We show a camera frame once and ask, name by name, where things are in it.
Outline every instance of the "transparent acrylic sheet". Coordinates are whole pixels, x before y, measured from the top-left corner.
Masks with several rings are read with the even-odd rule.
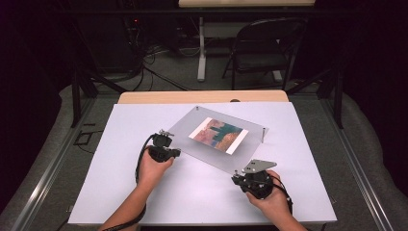
[[[229,123],[248,131],[245,138],[232,155],[189,138],[189,135],[207,117]],[[261,144],[263,141],[263,136],[268,132],[268,128],[256,123],[196,106],[176,124],[174,124],[174,126],[172,126],[168,132],[174,134],[174,137],[172,137],[171,147],[180,148],[184,153],[187,153],[230,174],[234,174],[235,170],[241,172],[242,168],[249,163],[259,144]]]

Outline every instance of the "photograph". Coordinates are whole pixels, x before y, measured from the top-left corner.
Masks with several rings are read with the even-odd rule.
[[[245,129],[207,117],[189,137],[232,155],[247,133]]]

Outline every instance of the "gray floor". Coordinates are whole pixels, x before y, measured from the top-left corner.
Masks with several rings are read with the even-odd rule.
[[[196,56],[177,57],[165,52],[157,55],[154,64],[148,67],[190,89],[229,90],[230,78],[220,79],[226,64],[225,57],[209,57],[208,78],[203,83],[198,83],[194,77],[197,64]],[[131,90],[139,79],[140,76],[118,84]],[[264,76],[256,82],[273,81],[270,76]],[[252,82],[238,82],[238,86],[250,84]],[[56,230],[68,218],[66,208],[75,203],[82,187],[92,159],[91,152],[95,150],[101,136],[98,131],[104,129],[112,106],[118,99],[118,95],[112,90],[103,85],[97,86],[100,94],[96,99],[83,98],[84,119],[77,129],[70,129],[70,87],[61,92],[63,106],[54,128],[29,175],[1,215],[1,230],[12,230],[13,227],[15,230],[20,227],[26,230]],[[408,199],[395,188],[388,171],[382,166],[381,146],[372,127],[354,101],[345,95],[344,129],[338,130],[332,120],[330,101],[316,99],[313,94],[316,87],[312,85],[303,94],[290,96],[290,100],[299,115],[338,216],[339,221],[329,223],[326,230],[404,230],[408,227]],[[138,90],[150,88],[179,90],[168,82],[145,73]],[[83,149],[73,145],[81,131],[92,133],[89,145],[81,146]],[[55,172],[56,177],[44,178],[44,172],[50,171]],[[42,195],[35,194],[38,183],[50,188],[42,191]],[[28,202],[32,201],[38,204],[28,206],[32,204]],[[313,230],[321,228],[319,225],[305,225]],[[94,229],[95,227],[65,225],[62,230]],[[218,230],[225,227],[206,229]],[[266,227],[251,229],[268,230]]]

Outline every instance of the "chair backrest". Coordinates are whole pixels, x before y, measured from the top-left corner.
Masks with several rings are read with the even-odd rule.
[[[273,18],[254,21],[244,26],[237,34],[237,42],[280,39],[287,48],[301,38],[306,21],[301,18]]]

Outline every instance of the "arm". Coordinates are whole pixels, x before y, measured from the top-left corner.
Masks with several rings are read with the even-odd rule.
[[[170,158],[164,163],[157,163],[147,153],[146,149],[140,163],[140,179],[138,185],[130,192],[128,197],[117,208],[117,210],[99,228],[104,230],[116,225],[125,223],[136,218],[143,210],[147,198],[159,184],[165,171],[173,164],[174,158]],[[123,230],[136,230],[137,225],[133,225]]]
[[[267,170],[268,174],[279,179],[279,175],[272,171]],[[273,179],[273,183],[280,185],[279,181]],[[286,231],[305,231],[304,228],[291,214],[288,208],[286,196],[278,189],[274,189],[272,193],[265,199],[257,199],[254,195],[247,192],[246,196],[249,202],[262,211],[265,217],[267,217],[279,230]]]

